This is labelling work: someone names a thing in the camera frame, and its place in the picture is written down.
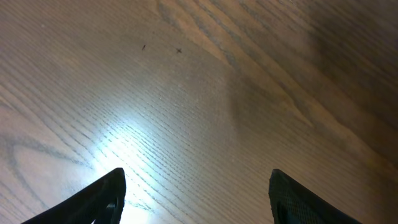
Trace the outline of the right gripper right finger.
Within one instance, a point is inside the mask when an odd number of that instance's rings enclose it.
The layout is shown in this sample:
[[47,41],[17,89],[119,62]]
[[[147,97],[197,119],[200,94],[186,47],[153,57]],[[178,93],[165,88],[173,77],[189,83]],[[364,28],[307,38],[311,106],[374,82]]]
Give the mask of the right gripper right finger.
[[272,171],[268,194],[275,224],[359,224],[280,169]]

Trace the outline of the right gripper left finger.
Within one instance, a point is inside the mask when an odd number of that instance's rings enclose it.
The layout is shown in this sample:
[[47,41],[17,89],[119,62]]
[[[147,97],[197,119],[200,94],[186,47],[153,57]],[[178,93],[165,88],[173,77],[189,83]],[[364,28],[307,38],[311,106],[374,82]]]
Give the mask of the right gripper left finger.
[[119,224],[125,195],[124,170],[115,168],[62,203],[23,224]]

